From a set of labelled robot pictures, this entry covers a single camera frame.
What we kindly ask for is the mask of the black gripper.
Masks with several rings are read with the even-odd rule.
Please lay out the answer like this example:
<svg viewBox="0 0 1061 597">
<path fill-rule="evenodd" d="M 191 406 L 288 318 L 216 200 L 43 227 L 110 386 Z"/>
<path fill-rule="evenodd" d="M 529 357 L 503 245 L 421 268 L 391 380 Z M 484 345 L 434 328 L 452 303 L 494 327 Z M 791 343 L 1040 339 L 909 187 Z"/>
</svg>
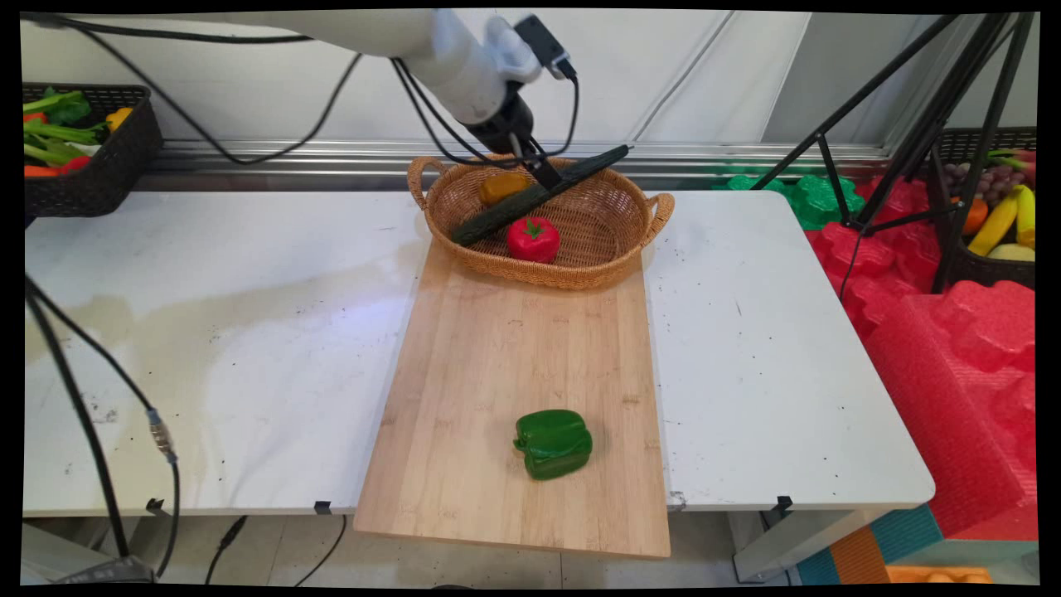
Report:
<svg viewBox="0 0 1061 597">
<path fill-rule="evenodd" d="M 535 181 L 552 192 L 564 178 L 550 162 L 547 152 L 533 139 L 535 119 L 520 90 L 520 86 L 507 86 L 505 99 L 492 117 L 463 126 L 493 153 L 514 154 L 514 163 L 530 170 Z"/>
</svg>

